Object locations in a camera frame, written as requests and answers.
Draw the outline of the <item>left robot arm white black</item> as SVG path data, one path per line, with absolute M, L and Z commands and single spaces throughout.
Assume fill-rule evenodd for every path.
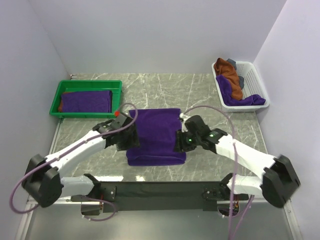
M 31 158 L 21 186 L 43 207 L 51 206 L 61 197 L 84 196 L 89 201 L 101 199 L 101 182 L 91 174 L 68 177 L 68 173 L 91 155 L 115 145 L 118 151 L 139 146 L 133 118 L 119 113 L 115 119 L 95 125 L 86 135 L 45 157 Z

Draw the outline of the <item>black base bar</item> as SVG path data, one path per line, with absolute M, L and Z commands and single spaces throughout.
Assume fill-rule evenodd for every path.
M 228 201 L 230 194 L 219 181 L 102 181 L 89 197 L 111 202 L 118 211 L 217 211 L 218 202 Z

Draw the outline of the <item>brown towel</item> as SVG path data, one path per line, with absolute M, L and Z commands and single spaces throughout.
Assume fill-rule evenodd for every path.
M 61 101 L 60 101 L 60 104 L 59 104 L 59 106 L 58 106 L 58 108 L 57 108 L 57 110 L 58 110 L 59 113 L 62 113 L 62 112 L 63 112 L 63 105 L 64 105 L 64 104 L 63 104 L 63 101 L 61 100 Z
M 222 58 L 218 58 L 213 65 L 216 75 L 223 75 L 231 86 L 231 97 L 236 100 L 241 100 L 243 98 L 242 89 L 239 85 L 239 77 L 237 71 L 234 67 Z

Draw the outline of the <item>brown towel in basket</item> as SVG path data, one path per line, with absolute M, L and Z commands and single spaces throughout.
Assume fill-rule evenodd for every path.
M 234 67 L 222 58 L 218 58 L 213 65 L 216 75 L 223 75 L 231 86 L 231 97 L 236 100 L 241 100 L 243 98 L 242 89 L 239 85 L 239 77 L 237 71 Z

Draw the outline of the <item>grey towel in basket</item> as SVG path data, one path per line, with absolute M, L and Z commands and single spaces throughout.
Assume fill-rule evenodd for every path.
M 236 61 L 234 61 L 234 60 L 231 59 L 231 58 L 228 58 L 226 61 L 227 61 L 228 63 L 230 63 L 235 70 L 237 70 L 237 63 L 236 63 Z M 243 78 L 242 76 L 240 76 L 240 75 L 238 75 L 238 78 L 239 78 L 239 86 L 240 86 L 241 89 L 243 89 L 243 88 L 244 88 L 244 78 Z

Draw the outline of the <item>green plastic tray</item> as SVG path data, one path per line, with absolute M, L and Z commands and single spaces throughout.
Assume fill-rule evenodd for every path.
M 49 113 L 57 118 L 112 119 L 122 103 L 121 80 L 62 80 L 56 90 Z M 59 112 L 61 95 L 66 92 L 112 91 L 111 113 L 106 112 Z

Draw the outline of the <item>purple towel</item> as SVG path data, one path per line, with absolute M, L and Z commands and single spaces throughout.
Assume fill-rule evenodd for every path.
M 266 103 L 266 99 L 259 94 L 252 94 L 243 98 L 242 89 L 238 84 L 234 85 L 224 75 L 220 74 L 216 77 L 222 100 L 225 105 L 230 107 L 242 106 L 262 106 Z
M 111 113 L 111 90 L 64 92 L 63 113 Z
M 139 147 L 126 151 L 130 166 L 182 165 L 186 153 L 174 151 L 176 131 L 182 125 L 179 108 L 139 109 L 135 121 Z

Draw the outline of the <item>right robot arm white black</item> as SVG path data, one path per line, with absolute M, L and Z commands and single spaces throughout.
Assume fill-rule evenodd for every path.
M 176 131 L 174 151 L 190 152 L 197 147 L 227 157 L 250 170 L 252 176 L 232 174 L 221 181 L 220 194 L 226 200 L 236 195 L 263 197 L 276 208 L 282 208 L 300 187 L 301 182 L 284 155 L 275 157 L 260 152 L 226 133 L 210 129 L 199 115 L 180 114 L 181 129 Z

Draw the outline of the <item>white plastic basket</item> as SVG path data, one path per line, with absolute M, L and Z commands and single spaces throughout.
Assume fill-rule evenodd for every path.
M 260 76 L 254 66 L 253 63 L 249 61 L 236 61 L 236 72 L 241 77 L 244 77 L 244 86 L 242 89 L 243 98 L 247 98 L 251 95 L 259 95 L 260 97 L 265 99 L 265 103 L 263 105 L 250 105 L 250 106 L 228 106 L 224 103 L 220 86 L 218 81 L 216 80 L 216 71 L 214 69 L 214 64 L 212 63 L 212 73 L 214 77 L 214 82 L 216 84 L 218 96 L 221 103 L 221 109 L 225 113 L 244 113 L 244 112 L 255 112 L 260 109 L 265 109 L 269 106 L 270 100 L 266 91 L 266 88 L 260 79 Z

